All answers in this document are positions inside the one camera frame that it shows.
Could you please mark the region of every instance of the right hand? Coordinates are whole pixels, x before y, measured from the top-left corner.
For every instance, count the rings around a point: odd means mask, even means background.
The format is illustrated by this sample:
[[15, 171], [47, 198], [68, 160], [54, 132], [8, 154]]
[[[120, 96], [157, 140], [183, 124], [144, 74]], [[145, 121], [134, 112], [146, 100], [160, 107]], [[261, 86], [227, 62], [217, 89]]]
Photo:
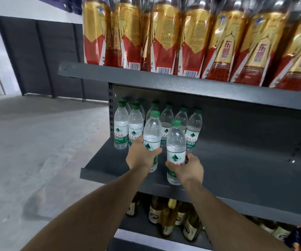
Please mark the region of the right hand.
[[173, 162], [167, 161], [166, 166], [175, 172], [178, 180], [183, 186], [191, 180], [202, 183], [204, 169], [200, 164], [198, 157], [190, 152], [187, 152], [186, 155], [189, 159], [189, 162], [186, 165], [178, 166]]

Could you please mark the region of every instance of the beer bottle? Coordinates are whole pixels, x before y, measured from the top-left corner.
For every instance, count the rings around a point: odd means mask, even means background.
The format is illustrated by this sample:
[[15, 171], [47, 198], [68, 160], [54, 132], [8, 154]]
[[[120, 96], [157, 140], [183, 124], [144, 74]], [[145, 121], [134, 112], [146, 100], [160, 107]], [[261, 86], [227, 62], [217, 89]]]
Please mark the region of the beer bottle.
[[153, 224], [160, 224], [162, 219], [162, 209], [166, 199], [153, 195], [152, 202], [149, 206], [148, 219]]
[[188, 203], [186, 202], [177, 202], [177, 218], [175, 221], [175, 225], [179, 226], [184, 224], [187, 219], [187, 211], [188, 211]]
[[176, 209], [175, 199], [169, 199], [168, 206], [162, 210], [162, 235], [164, 237], [169, 237], [173, 232], [175, 227], [175, 221], [177, 218], [177, 209]]
[[200, 221], [195, 209], [192, 208], [185, 223], [183, 235], [188, 241], [194, 241], [202, 228], [202, 222]]
[[260, 223], [260, 227], [265, 229], [267, 232], [272, 233], [277, 227], [277, 222], [263, 219]]
[[295, 226], [288, 225], [284, 223], [280, 223], [279, 227], [272, 233], [279, 240], [284, 240], [289, 236], [292, 230], [295, 229]]
[[130, 204], [130, 207], [128, 208], [128, 211], [126, 212], [126, 216], [133, 218], [138, 214], [139, 202], [140, 196], [139, 192], [137, 192]]

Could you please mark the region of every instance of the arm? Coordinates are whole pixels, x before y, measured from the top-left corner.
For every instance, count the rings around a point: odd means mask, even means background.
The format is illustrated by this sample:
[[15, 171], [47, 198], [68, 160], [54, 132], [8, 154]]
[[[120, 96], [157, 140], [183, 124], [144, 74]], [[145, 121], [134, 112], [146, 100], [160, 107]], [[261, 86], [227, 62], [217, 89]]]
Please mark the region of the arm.
[[189, 195], [216, 251], [290, 251], [282, 241], [249, 221], [202, 186], [204, 170], [199, 159], [177, 166], [167, 161]]
[[117, 180], [103, 185], [63, 211], [22, 251], [104, 251], [116, 233], [128, 207], [162, 149], [147, 150], [143, 137], [135, 140], [126, 158], [131, 168]]

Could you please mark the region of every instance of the metal shelf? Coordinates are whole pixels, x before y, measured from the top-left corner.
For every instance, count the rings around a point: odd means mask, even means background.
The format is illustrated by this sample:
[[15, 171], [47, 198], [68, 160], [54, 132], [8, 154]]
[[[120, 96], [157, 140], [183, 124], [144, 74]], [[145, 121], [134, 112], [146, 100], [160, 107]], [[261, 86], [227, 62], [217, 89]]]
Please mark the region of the metal shelf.
[[[128, 149], [117, 150], [113, 144], [113, 138], [109, 138], [81, 169], [82, 179], [109, 183], [129, 170], [125, 161]], [[204, 166], [203, 186], [238, 212], [301, 225], [301, 162], [293, 167], [272, 153], [203, 138], [198, 140], [194, 154]], [[189, 202], [182, 186], [167, 181], [165, 161], [164, 150], [157, 170], [146, 177], [140, 192]]]
[[63, 61], [59, 75], [301, 110], [301, 92]]

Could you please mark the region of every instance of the dark gray wall panel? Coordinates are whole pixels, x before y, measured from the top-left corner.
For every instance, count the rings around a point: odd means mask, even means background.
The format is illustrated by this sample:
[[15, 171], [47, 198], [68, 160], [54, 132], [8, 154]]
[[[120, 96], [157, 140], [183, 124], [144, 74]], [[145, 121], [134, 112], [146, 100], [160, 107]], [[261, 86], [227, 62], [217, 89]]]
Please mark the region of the dark gray wall panel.
[[57, 75], [62, 60], [77, 62], [73, 26], [71, 23], [38, 21], [49, 75], [56, 96], [82, 98], [81, 81]]
[[23, 92], [51, 95], [35, 20], [0, 16], [0, 31]]
[[[83, 28], [81, 24], [75, 24], [78, 52], [81, 63], [84, 63], [84, 49], [83, 49]], [[101, 81], [94, 81], [84, 79], [84, 94], [86, 99], [104, 100], [108, 101], [107, 83]]]

